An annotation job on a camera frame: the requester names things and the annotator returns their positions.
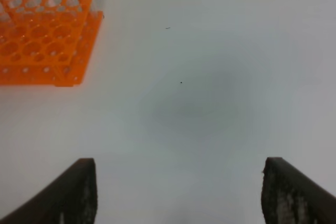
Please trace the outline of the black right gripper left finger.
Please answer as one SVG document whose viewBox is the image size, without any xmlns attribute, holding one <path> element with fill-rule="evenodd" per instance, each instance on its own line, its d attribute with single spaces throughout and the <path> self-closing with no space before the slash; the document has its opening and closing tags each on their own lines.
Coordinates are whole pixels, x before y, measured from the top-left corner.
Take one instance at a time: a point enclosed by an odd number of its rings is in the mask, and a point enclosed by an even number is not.
<svg viewBox="0 0 336 224">
<path fill-rule="evenodd" d="M 94 223 L 97 210 L 95 160 L 80 158 L 1 223 Z"/>
</svg>

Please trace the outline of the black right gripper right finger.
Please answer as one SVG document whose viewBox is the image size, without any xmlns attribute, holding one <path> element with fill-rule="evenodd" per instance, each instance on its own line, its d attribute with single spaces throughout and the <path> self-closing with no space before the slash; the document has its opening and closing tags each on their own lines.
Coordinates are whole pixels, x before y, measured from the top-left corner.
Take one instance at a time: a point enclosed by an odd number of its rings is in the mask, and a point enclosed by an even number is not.
<svg viewBox="0 0 336 224">
<path fill-rule="evenodd" d="M 281 157 L 268 157 L 261 208 L 265 223 L 335 223 L 335 196 Z"/>
</svg>

